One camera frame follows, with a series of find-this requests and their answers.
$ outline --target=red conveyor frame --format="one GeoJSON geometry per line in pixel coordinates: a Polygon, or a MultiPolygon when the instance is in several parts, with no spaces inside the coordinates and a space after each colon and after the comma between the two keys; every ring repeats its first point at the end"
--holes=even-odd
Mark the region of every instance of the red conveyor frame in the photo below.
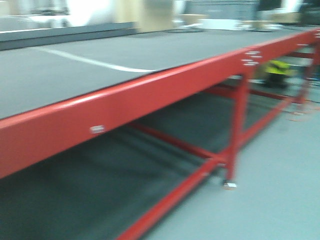
{"type": "Polygon", "coordinates": [[[320,62],[319,35],[320,28],[315,28],[196,63],[146,75],[126,83],[1,119],[0,178],[197,92],[206,91],[234,99],[231,140],[229,146],[220,153],[206,151],[157,130],[131,123],[136,129],[204,159],[203,164],[193,174],[118,237],[118,240],[138,239],[217,166],[224,166],[227,169],[226,180],[231,181],[234,178],[236,157],[241,146],[290,103],[304,102],[308,89],[308,75],[311,74],[313,66],[320,62]],[[316,51],[313,54],[294,53],[297,49],[307,45],[315,46],[316,51]],[[276,98],[281,102],[244,131],[243,124],[250,94],[251,75],[257,65],[285,55],[313,59],[312,66],[306,71],[306,81],[301,94],[297,97],[289,97],[251,91],[252,94],[276,98]],[[239,86],[232,88],[218,85],[232,75],[242,76],[239,86]],[[99,126],[97,128],[100,130],[99,133],[90,131],[94,126],[99,126]]]}

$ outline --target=concrete floor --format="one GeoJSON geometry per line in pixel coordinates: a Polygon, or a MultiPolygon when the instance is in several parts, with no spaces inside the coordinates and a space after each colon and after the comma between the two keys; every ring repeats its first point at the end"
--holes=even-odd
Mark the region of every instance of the concrete floor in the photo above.
{"type": "Polygon", "coordinates": [[[320,240],[320,112],[288,117],[242,149],[235,191],[211,176],[143,239],[320,240]]]}

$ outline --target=high-visibility jacket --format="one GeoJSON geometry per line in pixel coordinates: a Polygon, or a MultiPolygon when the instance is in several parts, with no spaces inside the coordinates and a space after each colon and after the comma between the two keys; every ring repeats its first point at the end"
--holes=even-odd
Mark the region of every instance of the high-visibility jacket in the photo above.
{"type": "Polygon", "coordinates": [[[284,61],[271,60],[269,61],[265,72],[270,74],[289,75],[290,65],[284,61]]]}

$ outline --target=caster wheel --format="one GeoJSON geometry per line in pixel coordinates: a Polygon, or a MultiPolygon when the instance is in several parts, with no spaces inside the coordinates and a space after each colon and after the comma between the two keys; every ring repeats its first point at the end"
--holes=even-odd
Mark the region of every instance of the caster wheel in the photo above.
{"type": "Polygon", "coordinates": [[[237,188],[237,184],[232,181],[225,180],[222,186],[225,190],[235,190],[237,188]]]}

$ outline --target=gray belt surface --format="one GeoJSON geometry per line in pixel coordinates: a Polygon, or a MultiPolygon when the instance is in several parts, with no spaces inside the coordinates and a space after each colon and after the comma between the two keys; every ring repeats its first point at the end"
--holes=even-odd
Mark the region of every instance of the gray belt surface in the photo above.
{"type": "Polygon", "coordinates": [[[88,64],[41,48],[127,68],[161,71],[310,29],[153,32],[0,51],[0,119],[148,74],[88,64]]]}

